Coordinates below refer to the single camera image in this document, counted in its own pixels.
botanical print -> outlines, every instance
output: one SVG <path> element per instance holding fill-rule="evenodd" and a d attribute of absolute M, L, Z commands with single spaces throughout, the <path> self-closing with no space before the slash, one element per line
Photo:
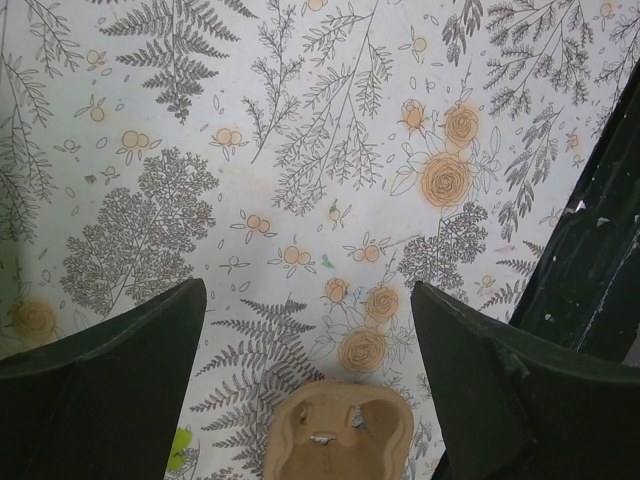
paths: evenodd
<path fill-rule="evenodd" d="M 0 0 L 0 357 L 202 278 L 167 480 L 260 478 L 275 407 L 324 376 L 400 393 L 403 480 L 429 478 L 411 289 L 508 321 L 640 59 L 640 5 L 78 6 Z"/>
<path fill-rule="evenodd" d="M 605 3 L 600 9 L 600 14 L 603 16 L 603 31 L 605 30 L 605 18 L 611 19 L 615 16 L 612 11 L 613 7 L 610 3 Z M 619 57 L 614 61 L 605 60 L 600 73 L 595 78 L 596 85 L 601 85 L 602 83 L 613 84 L 615 88 L 611 94 L 610 103 L 603 106 L 598 114 L 594 135 L 602 133 L 609 115 L 611 115 L 613 108 L 620 99 L 622 88 L 638 63 L 638 59 L 640 59 L 640 38 L 638 36 L 640 33 L 640 3 L 632 5 L 629 8 L 629 14 L 629 16 L 620 15 L 616 21 L 615 28 L 609 34 L 611 42 L 620 48 Z"/>
<path fill-rule="evenodd" d="M 382 85 L 391 77 L 391 54 L 375 46 L 370 35 L 377 11 L 378 1 L 366 15 L 356 13 L 351 3 L 345 12 L 336 7 L 321 28 L 304 37 L 305 52 L 318 55 L 311 62 L 326 65 L 327 73 L 304 94 L 303 108 L 313 112 L 310 122 L 288 133 L 288 142 L 276 151 L 276 166 L 286 173 L 273 197 L 275 206 L 304 215 L 324 197 L 327 177 L 340 184 L 349 180 L 358 190 L 373 186 L 380 175 L 376 144 L 368 142 L 367 128 L 359 120 L 377 115 Z M 355 63 L 336 62 L 337 47 L 349 41 L 359 45 Z"/>
<path fill-rule="evenodd" d="M 544 251 L 544 247 L 541 245 L 536 245 L 526 240 L 524 240 L 522 243 L 533 254 L 533 258 L 531 260 L 510 258 L 508 260 L 498 260 L 496 262 L 497 265 L 505 265 L 506 267 L 509 267 L 522 278 L 516 280 L 515 283 L 506 283 L 504 287 L 500 287 L 498 291 L 491 295 L 491 298 L 489 298 L 489 300 L 487 300 L 482 305 L 482 307 L 480 308 L 481 310 L 497 304 L 515 306 L 520 301 L 520 298 L 522 298 L 522 294 L 524 293 L 524 290 L 527 286 L 529 277 L 531 277 L 531 275 L 533 274 L 538 260 L 540 260 Z M 509 319 L 508 311 L 505 314 L 504 318 L 506 318 L 507 320 Z"/>
<path fill-rule="evenodd" d="M 447 48 L 447 61 L 460 63 L 460 52 L 467 53 L 467 41 L 471 40 L 473 33 L 480 29 L 480 22 L 484 14 L 482 0 L 460 0 L 462 11 L 454 13 L 447 19 L 442 29 L 442 40 L 449 46 Z"/>
<path fill-rule="evenodd" d="M 224 4 L 246 18 L 256 18 L 241 0 L 225 0 Z M 225 42 L 237 42 L 240 37 L 220 20 L 216 8 L 204 0 L 169 0 L 169 3 L 151 0 L 140 5 L 100 31 L 109 36 L 154 37 L 145 48 L 118 55 L 116 60 L 132 67 L 160 69 L 142 86 L 162 89 L 156 102 L 167 105 L 167 111 L 184 125 L 192 106 L 189 97 L 202 94 L 201 81 L 219 73 L 191 55 L 228 58 L 229 54 L 214 47 L 205 35 Z"/>
<path fill-rule="evenodd" d="M 258 316 L 254 320 L 219 320 L 212 325 L 240 332 L 246 340 L 234 348 L 228 345 L 196 375 L 224 367 L 240 367 L 231 384 L 223 381 L 208 398 L 190 407 L 193 412 L 209 412 L 232 407 L 218 416 L 204 431 L 231 430 L 215 448 L 241 447 L 232 460 L 261 475 L 268 427 L 276 406 L 305 380 L 320 380 L 322 373 L 307 359 L 300 336 L 313 330 L 294 318 L 307 305 L 291 299 L 280 305 L 242 300 Z"/>
<path fill-rule="evenodd" d="M 289 130 L 290 127 L 285 120 L 294 120 L 300 106 L 300 100 L 287 92 L 287 84 L 294 78 L 300 78 L 304 58 L 284 58 L 287 41 L 291 38 L 295 25 L 296 9 L 293 6 L 282 7 L 280 0 L 269 0 L 268 7 L 276 14 L 273 19 L 275 28 L 270 29 L 265 22 L 259 27 L 258 32 L 260 42 L 271 52 L 270 58 L 276 66 L 270 67 L 266 59 L 258 58 L 253 62 L 251 69 L 264 78 L 269 116 L 265 118 L 265 111 L 259 102 L 248 98 L 242 100 L 247 105 L 247 113 L 253 117 L 254 139 L 258 147 L 251 163 L 258 159 L 271 132 L 275 130 L 282 135 L 285 130 Z"/>
<path fill-rule="evenodd" d="M 490 6 L 488 14 L 491 44 L 500 47 L 500 53 L 487 62 L 491 77 L 485 89 L 503 85 L 491 97 L 493 117 L 507 109 L 511 119 L 530 114 L 532 83 L 538 78 L 570 94 L 574 105 L 587 101 L 591 70 L 586 47 L 593 43 L 593 27 L 581 0 L 552 0 L 540 6 L 534 0 L 516 0 Z"/>
<path fill-rule="evenodd" d="M 395 276 L 395 254 L 393 257 L 373 288 L 360 287 L 351 292 L 340 278 L 327 281 L 322 297 L 329 307 L 322 319 L 325 333 L 316 338 L 309 353 L 311 359 L 337 352 L 344 370 L 355 374 L 354 381 L 358 382 L 378 370 L 384 376 L 395 372 L 394 364 L 403 362 L 412 352 L 417 344 L 413 321 L 409 318 L 406 325 L 401 324 L 397 315 L 400 298 L 389 286 Z"/>
<path fill-rule="evenodd" d="M 558 158 L 558 139 L 551 134 L 561 112 L 562 109 L 556 112 L 549 105 L 533 119 L 522 135 L 524 151 L 504 171 L 508 190 L 515 193 L 515 198 L 504 202 L 498 215 L 504 239 L 511 241 L 513 233 L 518 231 L 519 219 L 533 207 L 533 187 L 547 180 L 551 163 Z"/>
<path fill-rule="evenodd" d="M 218 186 L 206 160 L 177 148 L 144 161 L 139 192 L 106 195 L 97 225 L 70 237 L 67 275 L 60 283 L 78 305 L 106 318 L 121 295 L 141 304 L 191 275 L 184 253 L 215 225 L 213 207 L 199 200 Z"/>

branch illustration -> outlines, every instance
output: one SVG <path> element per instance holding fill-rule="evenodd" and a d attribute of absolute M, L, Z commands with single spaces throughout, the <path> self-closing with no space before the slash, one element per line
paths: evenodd
<path fill-rule="evenodd" d="M 113 25 L 101 28 L 109 36 L 150 35 L 145 48 L 116 60 L 133 67 L 154 67 L 159 73 L 143 82 L 144 88 L 159 88 L 156 102 L 167 105 L 167 111 L 185 124 L 192 106 L 191 98 L 204 92 L 201 81 L 218 74 L 191 54 L 224 59 L 229 55 L 217 50 L 201 32 L 226 42 L 237 42 L 207 0 L 151 0 L 142 3 Z M 224 0 L 229 9 L 246 18 L 257 18 L 240 0 Z"/>
<path fill-rule="evenodd" d="M 585 47 L 593 43 L 593 28 L 580 0 L 551 0 L 541 7 L 533 0 L 517 0 L 492 5 L 488 14 L 487 30 L 491 43 L 500 47 L 500 58 L 487 62 L 491 78 L 484 88 L 519 80 L 491 97 L 491 116 L 507 109 L 512 120 L 531 113 L 529 82 L 538 78 L 546 78 L 556 91 L 571 92 L 574 105 L 587 101 L 591 72 Z"/>
<path fill-rule="evenodd" d="M 312 35 L 305 37 L 305 49 L 321 53 L 313 60 L 323 65 L 334 58 L 335 45 L 347 40 L 354 25 L 366 22 L 354 64 L 342 64 L 339 70 L 327 67 L 327 74 L 319 75 L 316 85 L 304 95 L 304 108 L 313 110 L 310 122 L 288 133 L 289 141 L 277 150 L 276 165 L 284 173 L 274 205 L 296 215 L 304 215 L 322 199 L 327 178 L 340 183 L 351 179 L 358 190 L 371 187 L 379 176 L 377 145 L 369 141 L 358 115 L 377 115 L 381 84 L 391 76 L 391 59 L 370 38 L 377 3 L 366 16 L 357 15 L 350 3 L 348 8 L 348 14 L 337 8 L 337 15 L 328 15 L 322 29 L 311 30 Z"/>
<path fill-rule="evenodd" d="M 218 186 L 206 163 L 176 148 L 146 158 L 140 192 L 111 191 L 97 225 L 85 226 L 82 238 L 69 238 L 65 292 L 106 318 L 121 295 L 138 305 L 188 278 L 193 267 L 183 254 L 215 225 L 212 206 L 198 200 Z"/>
<path fill-rule="evenodd" d="M 257 160 L 271 132 L 275 130 L 282 135 L 289 129 L 284 122 L 293 120 L 300 106 L 298 98 L 287 93 L 286 84 L 300 76 L 304 58 L 284 59 L 287 39 L 291 38 L 294 30 L 295 7 L 289 6 L 282 9 L 280 0 L 269 0 L 268 8 L 277 13 L 273 19 L 275 27 L 270 29 L 265 22 L 258 28 L 258 34 L 262 44 L 271 52 L 270 58 L 275 61 L 276 67 L 270 67 L 266 58 L 258 58 L 253 62 L 251 69 L 264 78 L 270 118 L 265 119 L 265 112 L 257 101 L 246 97 L 243 100 L 247 105 L 247 113 L 253 118 L 255 126 L 253 136 L 258 146 L 258 151 L 251 163 Z"/>
<path fill-rule="evenodd" d="M 447 19 L 442 29 L 442 40 L 447 48 L 447 60 L 460 63 L 460 53 L 467 53 L 467 37 L 470 39 L 476 30 L 480 30 L 480 20 L 484 15 L 481 0 L 464 0 L 462 12 Z"/>
<path fill-rule="evenodd" d="M 42 39 L 42 44 L 36 51 L 36 60 L 44 64 L 45 73 L 51 78 L 62 77 L 62 72 L 54 66 L 56 63 L 62 63 L 64 67 L 75 72 L 79 66 L 76 60 L 82 58 L 82 55 L 73 49 L 80 45 L 66 38 L 70 32 L 66 24 L 67 19 L 54 13 L 60 4 L 54 3 L 45 7 L 38 0 L 24 1 L 29 6 L 28 18 L 31 23 L 31 33 Z"/>
<path fill-rule="evenodd" d="M 533 187 L 546 181 L 551 162 L 558 158 L 558 140 L 551 138 L 551 129 L 561 112 L 562 109 L 556 112 L 549 105 L 533 119 L 522 138 L 524 151 L 505 169 L 509 191 L 517 187 L 515 199 L 506 201 L 498 214 L 502 238 L 509 242 L 513 232 L 518 231 L 518 219 L 531 211 L 535 198 Z"/>
<path fill-rule="evenodd" d="M 11 90 L 11 114 L 0 124 L 0 179 L 4 188 L 0 194 L 0 238 L 27 240 L 37 237 L 38 201 L 51 203 L 53 177 L 47 171 L 51 164 L 39 145 L 32 140 L 32 124 L 46 121 L 52 113 L 42 93 L 44 85 L 33 81 L 35 69 L 21 70 L 22 57 L 0 55 L 0 76 L 4 72 Z M 30 113 L 33 117 L 25 118 Z"/>
<path fill-rule="evenodd" d="M 611 94 L 611 103 L 602 106 L 598 114 L 593 136 L 598 136 L 602 133 L 609 116 L 620 99 L 620 95 L 622 95 L 622 89 L 626 85 L 627 79 L 631 76 L 631 72 L 638 60 L 640 60 L 640 5 L 631 6 L 629 13 L 631 16 L 622 15 L 619 18 L 609 35 L 611 42 L 618 45 L 621 50 L 618 60 L 614 62 L 605 61 L 602 70 L 595 79 L 596 85 L 613 83 L 615 89 Z"/>

fern leaf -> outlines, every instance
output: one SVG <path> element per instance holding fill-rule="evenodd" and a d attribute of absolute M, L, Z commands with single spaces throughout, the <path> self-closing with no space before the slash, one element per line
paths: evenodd
<path fill-rule="evenodd" d="M 497 265 L 506 265 L 507 267 L 512 268 L 520 275 L 531 275 L 536 268 L 536 262 L 531 260 L 499 260 L 496 262 Z"/>
<path fill-rule="evenodd" d="M 251 12 L 240 0 L 220 0 L 227 7 L 233 10 L 236 13 L 239 13 L 243 17 L 247 18 L 258 18 L 256 15 Z"/>
<path fill-rule="evenodd" d="M 529 247 L 529 250 L 531 250 L 531 252 L 538 258 L 542 257 L 542 254 L 544 253 L 544 246 L 542 245 L 537 245 L 535 243 L 532 242 L 528 242 L 527 240 L 523 240 L 522 243 L 524 243 L 527 247 Z"/>
<path fill-rule="evenodd" d="M 255 320 L 219 320 L 211 322 L 211 325 L 229 327 L 251 339 L 260 339 L 262 341 L 266 341 L 270 335 L 273 335 L 273 331 L 267 328 L 264 323 L 256 322 Z"/>
<path fill-rule="evenodd" d="M 220 20 L 215 9 L 209 8 L 209 2 L 200 0 L 174 0 L 174 2 L 178 15 L 184 15 L 187 23 L 195 23 L 198 28 L 205 30 L 209 35 L 228 42 L 240 40 Z"/>
<path fill-rule="evenodd" d="M 213 444 L 216 448 L 235 448 L 235 447 L 248 447 L 255 442 L 255 434 L 247 430 L 240 430 L 235 435 L 230 436 L 225 440 L 215 442 Z"/>
<path fill-rule="evenodd" d="M 171 32 L 171 9 L 163 1 L 153 0 L 151 7 L 142 4 L 126 14 L 110 27 L 101 28 L 100 32 L 109 36 L 155 35 L 162 38 Z"/>
<path fill-rule="evenodd" d="M 499 292 L 494 293 L 491 298 L 480 307 L 480 310 L 484 310 L 485 308 L 491 307 L 497 304 L 514 304 L 518 303 L 522 293 L 524 292 L 524 287 L 526 285 L 525 281 L 516 281 L 516 283 L 511 286 L 511 284 L 507 283 L 505 287 L 500 288 Z"/>
<path fill-rule="evenodd" d="M 243 371 L 240 378 L 237 374 L 232 377 L 233 387 L 224 381 L 222 386 L 216 388 L 214 393 L 204 402 L 191 407 L 192 412 L 205 412 L 216 410 L 217 408 L 229 406 L 232 403 L 243 402 L 255 399 L 260 390 L 260 380 L 256 377 L 255 370 L 251 372 L 251 377 Z"/>
<path fill-rule="evenodd" d="M 244 403 L 240 408 L 233 407 L 231 412 L 227 412 L 219 419 L 211 422 L 202 428 L 207 432 L 224 430 L 226 428 L 244 428 L 256 422 L 256 410 L 249 404 Z"/>
<path fill-rule="evenodd" d="M 203 373 L 220 367 L 236 367 L 240 364 L 243 368 L 262 368 L 267 360 L 269 346 L 264 345 L 260 341 L 249 340 L 247 343 L 241 341 L 238 348 L 235 349 L 231 345 L 227 346 L 227 350 L 223 350 L 216 355 L 213 360 L 207 363 L 197 374 Z"/>

tan clay piece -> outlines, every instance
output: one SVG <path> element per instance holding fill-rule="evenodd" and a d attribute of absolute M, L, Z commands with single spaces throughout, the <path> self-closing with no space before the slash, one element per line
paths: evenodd
<path fill-rule="evenodd" d="M 323 380 L 276 409 L 265 480 L 399 480 L 413 414 L 393 390 Z"/>

orange berry illustration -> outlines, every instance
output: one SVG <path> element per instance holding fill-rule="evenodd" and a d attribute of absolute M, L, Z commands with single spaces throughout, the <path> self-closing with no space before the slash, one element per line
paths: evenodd
<path fill-rule="evenodd" d="M 353 252 L 353 259 L 356 262 L 361 262 L 362 260 L 364 260 L 364 250 L 359 248 L 358 250 L 356 250 L 355 252 Z"/>
<path fill-rule="evenodd" d="M 251 215 L 247 219 L 247 226 L 249 228 L 258 228 L 260 226 L 260 217 L 258 217 L 257 215 Z"/>
<path fill-rule="evenodd" d="M 300 258 L 300 251 L 297 247 L 287 247 L 284 251 L 284 261 L 288 264 L 293 265 L 294 263 L 297 263 L 298 258 Z"/>
<path fill-rule="evenodd" d="M 242 134 L 240 132 L 233 132 L 230 139 L 231 145 L 240 145 L 240 142 L 242 142 Z"/>
<path fill-rule="evenodd" d="M 271 224 L 267 220 L 262 220 L 260 225 L 258 226 L 258 231 L 260 233 L 267 233 L 271 228 Z"/>
<path fill-rule="evenodd" d="M 138 146 L 144 148 L 147 145 L 149 145 L 149 137 L 147 137 L 144 133 L 138 135 Z"/>
<path fill-rule="evenodd" d="M 302 252 L 298 257 L 298 263 L 300 265 L 308 265 L 309 262 L 311 262 L 311 255 L 309 255 L 307 252 Z"/>
<path fill-rule="evenodd" d="M 104 110 L 100 107 L 92 108 L 89 115 L 91 116 L 91 120 L 94 122 L 101 122 L 104 120 Z"/>
<path fill-rule="evenodd" d="M 231 130 L 228 128 L 221 128 L 218 130 L 218 133 L 216 133 L 216 140 L 218 140 L 222 145 L 230 145 L 231 136 Z"/>
<path fill-rule="evenodd" d="M 427 49 L 427 41 L 422 37 L 416 38 L 413 41 L 413 49 L 418 53 L 424 52 Z"/>
<path fill-rule="evenodd" d="M 95 50 L 90 50 L 89 53 L 87 53 L 88 64 L 95 65 L 96 63 L 98 63 L 98 60 L 100 60 L 100 54 Z"/>
<path fill-rule="evenodd" d="M 122 136 L 122 145 L 127 148 L 134 148 L 136 145 L 138 145 L 138 133 L 134 132 L 133 130 L 125 132 Z"/>
<path fill-rule="evenodd" d="M 375 262 L 380 258 L 380 249 L 375 245 L 369 245 L 364 249 L 364 256 L 369 262 Z"/>

